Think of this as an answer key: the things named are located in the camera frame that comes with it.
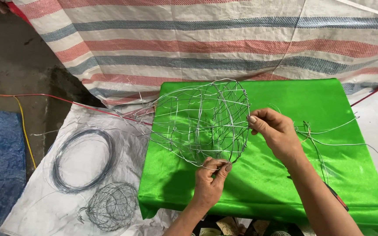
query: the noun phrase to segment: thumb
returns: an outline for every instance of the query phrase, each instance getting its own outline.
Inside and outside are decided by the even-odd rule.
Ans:
[[[226,180],[228,172],[230,172],[232,167],[233,165],[231,163],[223,165],[223,167],[221,167],[221,169],[215,175],[215,179],[213,180],[212,184],[223,188],[224,181]]]
[[[269,136],[270,133],[273,131],[273,128],[268,125],[264,120],[261,120],[255,115],[249,116],[249,127],[252,129],[252,134],[256,135],[260,133],[261,135]]]

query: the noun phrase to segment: red and white striped tarp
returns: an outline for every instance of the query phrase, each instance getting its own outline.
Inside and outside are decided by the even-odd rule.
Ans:
[[[370,0],[13,2],[109,107],[155,99],[170,81],[336,77],[346,94],[378,84]]]

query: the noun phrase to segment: small wire cage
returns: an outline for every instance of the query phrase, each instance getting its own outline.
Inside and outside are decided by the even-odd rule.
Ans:
[[[187,162],[202,166],[212,157],[234,163],[246,147],[249,100],[237,81],[181,88],[152,105],[151,141]]]
[[[85,210],[89,220],[99,229],[115,231],[129,227],[137,209],[137,190],[130,184],[115,182],[97,190],[78,213],[78,220],[82,223],[80,212]]]

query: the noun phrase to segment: concrete floor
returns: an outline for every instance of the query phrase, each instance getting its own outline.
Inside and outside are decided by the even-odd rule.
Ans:
[[[34,29],[12,13],[0,13],[0,94],[45,93],[98,107],[93,97],[77,78],[67,72],[55,54]],[[19,97],[24,109],[26,131],[34,159],[38,165],[57,133],[71,104],[43,96]],[[19,113],[17,101],[0,97],[0,110]],[[26,150],[27,179],[34,167]]]

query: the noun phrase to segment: forearm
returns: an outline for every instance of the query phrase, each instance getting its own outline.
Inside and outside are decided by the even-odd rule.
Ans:
[[[201,221],[207,211],[208,209],[190,202],[163,236],[190,236],[197,223]]]
[[[303,152],[287,158],[284,164],[316,235],[362,236],[352,217],[323,183]]]

